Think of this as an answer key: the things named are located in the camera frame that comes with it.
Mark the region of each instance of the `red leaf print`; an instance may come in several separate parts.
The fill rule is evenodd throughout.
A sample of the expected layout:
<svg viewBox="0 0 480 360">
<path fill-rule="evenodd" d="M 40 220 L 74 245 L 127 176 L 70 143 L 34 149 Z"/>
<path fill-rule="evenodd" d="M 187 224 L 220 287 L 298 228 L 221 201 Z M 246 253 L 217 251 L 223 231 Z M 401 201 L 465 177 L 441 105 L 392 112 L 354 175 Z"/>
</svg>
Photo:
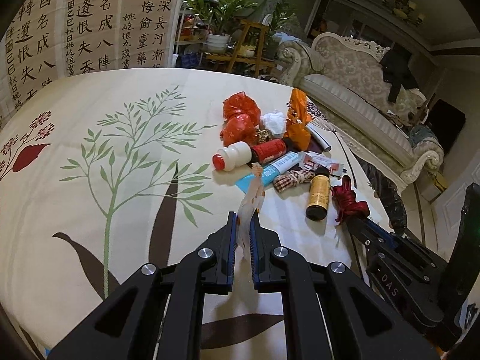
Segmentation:
<svg viewBox="0 0 480 360">
<path fill-rule="evenodd" d="M 38 157 L 38 155 L 45 148 L 45 146 L 48 145 L 50 144 L 42 143 L 40 145 L 31 145 L 24 147 L 18 155 L 17 159 L 15 160 L 12 171 L 18 172 L 26 166 L 30 165 L 32 161 Z"/>
</svg>

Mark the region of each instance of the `red bottle cap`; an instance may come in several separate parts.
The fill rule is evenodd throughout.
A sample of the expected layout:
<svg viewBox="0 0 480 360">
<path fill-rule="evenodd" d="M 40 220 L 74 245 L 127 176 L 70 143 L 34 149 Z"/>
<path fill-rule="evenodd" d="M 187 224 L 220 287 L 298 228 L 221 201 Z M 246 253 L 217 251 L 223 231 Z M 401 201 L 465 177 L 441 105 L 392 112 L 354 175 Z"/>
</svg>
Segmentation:
<svg viewBox="0 0 480 360">
<path fill-rule="evenodd" d="M 225 161 L 220 154 L 216 154 L 212 157 L 213 166 L 217 170 L 225 169 Z"/>
</svg>

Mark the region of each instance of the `orange plastic bag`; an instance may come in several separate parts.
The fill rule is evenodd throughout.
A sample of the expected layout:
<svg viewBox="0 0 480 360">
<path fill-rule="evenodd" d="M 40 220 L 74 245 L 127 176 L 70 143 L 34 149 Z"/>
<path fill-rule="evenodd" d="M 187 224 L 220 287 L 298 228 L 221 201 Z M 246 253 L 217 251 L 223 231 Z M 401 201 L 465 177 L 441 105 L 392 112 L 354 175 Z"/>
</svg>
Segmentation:
<svg viewBox="0 0 480 360">
<path fill-rule="evenodd" d="M 241 140 L 250 146 L 256 144 L 255 126 L 260 123 L 260 108 L 245 92 L 236 93 L 223 102 L 223 117 L 227 122 L 220 137 L 225 146 Z"/>
<path fill-rule="evenodd" d="M 300 89 L 292 90 L 286 117 L 284 138 L 291 138 L 297 149 L 307 150 L 310 144 L 310 132 L 305 126 L 311 122 L 311 115 L 307 111 L 307 95 Z"/>
</svg>

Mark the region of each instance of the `red ribbon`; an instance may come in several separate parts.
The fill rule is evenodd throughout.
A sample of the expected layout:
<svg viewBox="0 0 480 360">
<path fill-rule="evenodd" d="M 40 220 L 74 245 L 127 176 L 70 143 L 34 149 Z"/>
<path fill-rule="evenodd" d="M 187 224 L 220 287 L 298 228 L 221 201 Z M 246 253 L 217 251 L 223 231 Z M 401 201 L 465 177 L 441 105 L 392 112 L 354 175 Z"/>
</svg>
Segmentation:
<svg viewBox="0 0 480 360">
<path fill-rule="evenodd" d="M 337 222 L 342 224 L 346 217 L 350 215 L 368 217 L 370 210 L 367 202 L 357 202 L 357 195 L 352 191 L 352 183 L 348 175 L 342 177 L 342 185 L 337 185 L 332 188 L 332 197 L 338 203 L 338 217 Z"/>
</svg>

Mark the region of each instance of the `floral tablecloth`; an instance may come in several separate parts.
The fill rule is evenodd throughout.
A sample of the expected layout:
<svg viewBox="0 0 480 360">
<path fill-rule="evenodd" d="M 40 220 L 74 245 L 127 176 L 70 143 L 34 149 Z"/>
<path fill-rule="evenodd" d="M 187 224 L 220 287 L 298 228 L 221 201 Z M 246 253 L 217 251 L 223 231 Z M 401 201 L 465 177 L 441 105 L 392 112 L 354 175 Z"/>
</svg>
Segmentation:
<svg viewBox="0 0 480 360">
<path fill-rule="evenodd" d="M 222 101 L 246 91 L 262 113 L 286 112 L 291 88 L 223 73 L 130 69 L 60 79 L 0 133 L 0 303 L 45 355 L 146 262 L 178 263 L 225 225 L 247 166 L 217 172 Z M 388 218 L 353 154 L 333 132 L 330 155 Z M 308 261 L 351 266 L 341 226 L 305 217 L 308 185 L 269 186 L 262 226 Z M 279 294 L 258 295 L 237 253 L 229 296 L 207 295 L 203 359 L 286 359 Z"/>
</svg>

